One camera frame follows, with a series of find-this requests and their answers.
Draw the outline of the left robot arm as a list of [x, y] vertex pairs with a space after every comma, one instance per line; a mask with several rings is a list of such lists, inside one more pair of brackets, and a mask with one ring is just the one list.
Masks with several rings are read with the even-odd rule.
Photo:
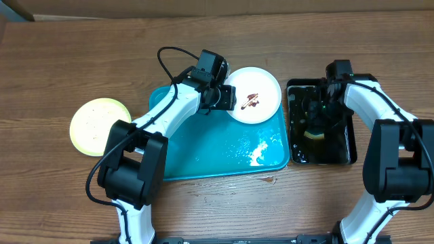
[[104, 154], [90, 175], [108, 198], [99, 203], [117, 210], [117, 243], [155, 242], [151, 203], [163, 182], [169, 139], [199, 110], [234, 109], [235, 88], [225, 84], [229, 73], [191, 66], [172, 79], [169, 92], [147, 114], [111, 126]]

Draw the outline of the yellow green sponge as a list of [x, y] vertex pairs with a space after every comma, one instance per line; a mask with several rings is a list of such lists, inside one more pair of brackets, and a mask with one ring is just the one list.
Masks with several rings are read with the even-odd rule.
[[316, 130], [306, 130], [304, 132], [304, 137], [311, 140], [323, 140], [325, 138], [324, 133], [322, 131], [316, 131]]

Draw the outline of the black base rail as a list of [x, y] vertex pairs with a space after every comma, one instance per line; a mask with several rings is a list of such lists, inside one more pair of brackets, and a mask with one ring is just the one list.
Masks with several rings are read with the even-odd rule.
[[151, 244], [339, 244], [342, 241], [333, 234], [325, 235], [298, 235], [288, 238], [254, 238], [254, 239], [182, 239], [171, 237], [154, 238]]

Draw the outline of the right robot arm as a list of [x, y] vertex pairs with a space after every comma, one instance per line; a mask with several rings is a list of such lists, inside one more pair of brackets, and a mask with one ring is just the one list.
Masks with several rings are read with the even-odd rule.
[[328, 243], [387, 243], [380, 231], [399, 211], [417, 211], [433, 195], [433, 121], [401, 109], [370, 74], [329, 65], [320, 79], [288, 81], [291, 158], [344, 164], [357, 158], [353, 115], [371, 137], [363, 164], [364, 192], [337, 222]]

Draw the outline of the teal plastic tray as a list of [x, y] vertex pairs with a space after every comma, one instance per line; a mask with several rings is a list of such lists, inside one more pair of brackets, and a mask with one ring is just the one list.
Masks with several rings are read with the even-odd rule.
[[290, 160], [283, 109], [245, 124], [224, 110], [196, 113], [170, 137], [164, 180], [192, 180], [275, 171]]

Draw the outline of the white plate with sauce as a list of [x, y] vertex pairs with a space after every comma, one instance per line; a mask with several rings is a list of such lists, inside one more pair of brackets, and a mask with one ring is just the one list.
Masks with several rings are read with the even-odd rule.
[[262, 68], [240, 68], [231, 73], [224, 84], [236, 89], [235, 108], [228, 114], [238, 122], [246, 124], [265, 122], [281, 105], [279, 82]]

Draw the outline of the black water tray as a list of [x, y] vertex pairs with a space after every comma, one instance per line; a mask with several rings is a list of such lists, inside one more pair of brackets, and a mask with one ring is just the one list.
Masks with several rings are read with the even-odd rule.
[[352, 116], [348, 110], [347, 126], [344, 129], [324, 132], [323, 140], [311, 140], [304, 137], [306, 122], [302, 113], [302, 88], [318, 83], [328, 84], [322, 79], [290, 79], [287, 82], [289, 144], [291, 162], [297, 164], [350, 165], [357, 160], [355, 134]]

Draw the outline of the yellow plate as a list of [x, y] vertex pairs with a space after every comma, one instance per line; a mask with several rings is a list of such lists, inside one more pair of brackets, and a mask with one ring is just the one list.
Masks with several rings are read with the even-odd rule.
[[74, 114], [69, 135], [73, 146], [91, 157], [101, 157], [112, 125], [118, 120], [132, 122], [128, 109], [112, 98], [97, 98], [85, 103]]

